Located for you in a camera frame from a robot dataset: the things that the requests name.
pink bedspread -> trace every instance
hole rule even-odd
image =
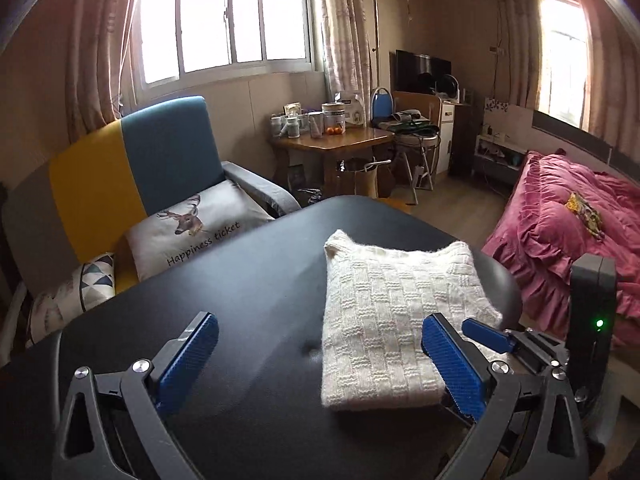
[[[564,206],[572,191],[599,211],[603,241]],[[527,315],[540,329],[559,336],[568,327],[572,263],[584,253],[615,259],[614,342],[640,346],[639,187],[594,173],[562,155],[530,152],[504,215],[482,250],[514,275]]]

iv pole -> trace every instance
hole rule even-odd
[[[380,88],[380,30],[378,27],[378,0],[373,0],[374,22],[376,27],[376,47],[373,51],[376,53],[376,86]]]

wooden table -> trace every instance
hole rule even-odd
[[[394,134],[375,128],[347,128],[344,135],[322,136],[313,139],[310,134],[301,134],[297,139],[271,137],[270,143],[276,155],[275,181],[289,189],[289,150],[315,152],[322,156],[324,167],[324,196],[333,196],[337,191],[337,161],[350,158],[351,153],[364,148],[392,142]]]

pink curtain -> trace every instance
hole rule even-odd
[[[541,0],[502,0],[509,34],[509,102],[538,108],[542,69]]]
[[[604,0],[580,0],[590,29],[582,129],[640,162],[640,56]]]
[[[322,42],[329,89],[362,93],[369,116],[369,40],[362,0],[321,0]]]
[[[135,0],[76,0],[66,62],[66,116],[75,142],[120,117],[120,75]]]

drawer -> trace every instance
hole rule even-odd
[[[442,114],[440,115],[441,123],[452,123],[455,116],[456,107],[454,105],[442,104]]]

